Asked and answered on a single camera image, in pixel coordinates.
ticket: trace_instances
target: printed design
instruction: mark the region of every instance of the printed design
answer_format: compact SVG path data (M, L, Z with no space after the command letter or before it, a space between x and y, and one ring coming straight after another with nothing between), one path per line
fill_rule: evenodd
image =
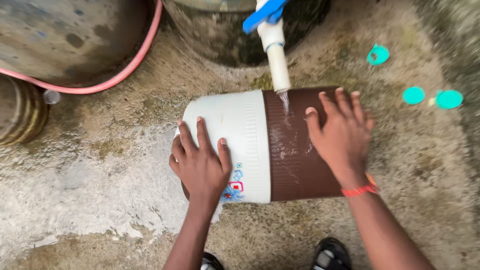
M240 190L243 191L243 183L242 182L230 182L228 184L233 190Z
M240 195L243 191L243 183L240 181L242 177L243 173L241 170L234 171L234 182L229 182L222 193L222 197L220 197L220 202L240 202L241 199L245 198L245 196Z
M220 197L221 202L240 202L245 196L240 195L240 190L233 189L231 186L223 191L222 197Z

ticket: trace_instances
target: metal drum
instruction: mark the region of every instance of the metal drum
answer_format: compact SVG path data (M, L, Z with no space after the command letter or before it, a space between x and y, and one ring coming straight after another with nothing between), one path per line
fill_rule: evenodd
M185 41L200 55L227 66L258 65L266 59L257 32L242 24L256 0L164 0ZM293 0L284 8L285 50L304 38L330 10L330 0Z
M0 145L33 139L47 121L48 108L30 83L0 75Z
M153 0L1 0L0 67L60 86L91 86L130 60Z

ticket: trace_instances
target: teal bottle cap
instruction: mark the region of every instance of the teal bottle cap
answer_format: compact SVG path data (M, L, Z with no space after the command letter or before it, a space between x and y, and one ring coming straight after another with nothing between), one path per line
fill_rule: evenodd
M436 97L437 106L441 109L453 109L463 102L463 95L456 90L438 91Z
M410 87L403 92L403 101L407 104L419 104L425 98L425 92L421 87Z
M373 49L367 56L367 61L371 65L379 65L385 63L387 59L390 57L390 52L388 49L382 45L378 45L375 43Z

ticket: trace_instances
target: large container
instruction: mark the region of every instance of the large container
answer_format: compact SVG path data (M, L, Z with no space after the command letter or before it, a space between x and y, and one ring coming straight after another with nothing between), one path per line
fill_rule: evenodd
M202 116L212 145L224 137L230 148L234 169L220 201L269 203L341 196L338 181L310 142L304 120L305 110L314 107L323 125L326 115L318 93L325 91L335 100L336 88L289 91L288 116L274 91L256 90L192 101L183 120L195 143L198 145L196 119Z
M2 0L0 67L61 86L105 81L130 60L152 0Z
M258 65L266 59L257 31L246 35L242 24L256 0L164 0L166 10L185 41L202 56L228 66ZM319 24L330 0L295 0L284 8L285 49Z
M33 139L45 125L47 112L35 86L0 75L0 146Z

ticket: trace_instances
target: finger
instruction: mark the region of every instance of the finger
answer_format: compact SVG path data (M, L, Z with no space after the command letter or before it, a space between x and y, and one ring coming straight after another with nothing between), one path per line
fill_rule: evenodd
M172 155L177 160L183 160L185 158L185 149L183 149L183 146L181 145L180 134L176 135L175 139L173 139Z
M205 120L201 116L197 117L197 139L200 151L213 153L212 145L208 139L207 129L205 127Z
M181 144L185 149L185 153L189 155L197 149L197 146L195 146L195 144L193 143L192 135L190 135L190 130L188 129L187 124L180 119L178 121L178 124L180 129Z
M230 159L230 150L227 146L227 140L225 138L219 139L216 147L218 148L218 159L222 164L222 171L224 173L230 173L232 171L232 161Z
M367 130L372 133L372 130L375 128L375 116L370 110L365 111L365 127Z
M330 100L329 97L327 97L327 94L325 92L320 92L320 94L318 94L318 97L322 102L322 105L324 107L324 110L327 116L334 116L334 115L340 114L336 105Z
M322 135L320 129L320 122L318 121L318 112L313 107L308 107L305 110L305 120L307 121L308 136L313 142L316 138L319 138Z
M338 107L340 108L340 111L342 112L342 114L347 118L352 118L353 117L352 109L350 108L350 104L348 103L348 99L344 93L343 88L341 87L337 88L335 90L335 96L338 102Z
M168 161L170 168L172 168L173 172L178 176L180 172L179 163L175 160L175 156L173 154L170 155L170 159Z
M352 103L353 103L353 114L355 115L355 119L359 124L365 123L365 114L363 113L363 107L360 103L360 92L353 92L352 93Z

